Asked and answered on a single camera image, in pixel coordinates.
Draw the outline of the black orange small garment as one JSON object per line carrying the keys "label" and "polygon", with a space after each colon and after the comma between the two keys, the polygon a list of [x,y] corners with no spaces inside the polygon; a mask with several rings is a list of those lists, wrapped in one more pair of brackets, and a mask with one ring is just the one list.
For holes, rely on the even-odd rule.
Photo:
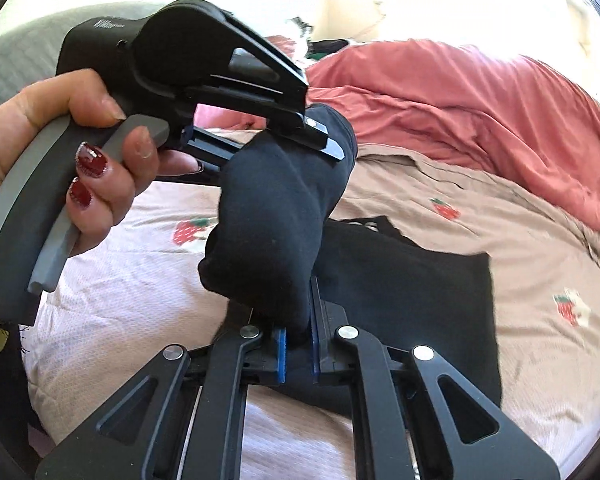
{"label": "black orange small garment", "polygon": [[330,216],[354,167],[354,131],[339,112],[306,112],[343,149],[341,162],[261,132],[225,166],[219,221],[199,266],[201,283],[230,302],[227,317],[283,327],[288,374],[279,392],[346,416],[350,394],[314,382],[310,290],[339,304],[383,344],[434,348],[492,402],[502,400],[488,255],[433,252],[386,217]]}

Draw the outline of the green black object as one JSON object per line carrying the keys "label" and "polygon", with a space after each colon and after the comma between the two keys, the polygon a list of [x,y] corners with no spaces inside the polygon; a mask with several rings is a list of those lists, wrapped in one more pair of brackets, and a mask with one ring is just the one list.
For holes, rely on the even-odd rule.
{"label": "green black object", "polygon": [[326,39],[320,41],[309,41],[308,50],[306,50],[306,58],[309,60],[318,61],[326,56],[332,55],[351,44],[347,39]]}

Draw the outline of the brown ruffled cushion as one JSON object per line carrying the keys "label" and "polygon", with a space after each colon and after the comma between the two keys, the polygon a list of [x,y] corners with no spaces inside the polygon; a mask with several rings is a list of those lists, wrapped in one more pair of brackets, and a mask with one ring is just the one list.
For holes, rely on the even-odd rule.
{"label": "brown ruffled cushion", "polygon": [[297,41],[285,36],[275,35],[268,36],[266,40],[275,46],[278,50],[281,50],[284,55],[288,58],[295,58],[298,50]]}

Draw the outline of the grey quilted pillow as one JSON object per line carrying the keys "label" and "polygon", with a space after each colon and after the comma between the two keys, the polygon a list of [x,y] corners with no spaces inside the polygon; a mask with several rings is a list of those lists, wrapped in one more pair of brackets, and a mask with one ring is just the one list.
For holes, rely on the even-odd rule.
{"label": "grey quilted pillow", "polygon": [[35,81],[53,77],[66,33],[89,18],[144,18],[157,3],[82,6],[37,18],[0,36],[0,105]]}

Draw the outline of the terracotta red duvet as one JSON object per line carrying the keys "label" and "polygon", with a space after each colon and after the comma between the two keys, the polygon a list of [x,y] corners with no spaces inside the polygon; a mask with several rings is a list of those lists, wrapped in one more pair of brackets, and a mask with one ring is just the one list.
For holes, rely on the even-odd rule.
{"label": "terracotta red duvet", "polygon": [[311,65],[308,101],[385,144],[513,181],[600,232],[600,104],[550,66],[430,40],[347,47]]}

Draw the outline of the beige strawberry print bedsheet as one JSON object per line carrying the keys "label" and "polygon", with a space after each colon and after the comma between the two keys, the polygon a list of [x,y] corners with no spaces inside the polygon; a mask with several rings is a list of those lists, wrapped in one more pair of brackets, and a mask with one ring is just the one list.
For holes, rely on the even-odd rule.
{"label": "beige strawberry print bedsheet", "polygon": [[[168,344],[208,344],[225,301],[197,266],[219,190],[156,182],[97,248],[70,259],[21,331],[31,404],[60,441]],[[366,144],[337,220],[385,217],[417,245],[491,259],[508,417],[563,476],[600,437],[600,233],[519,185]]]}

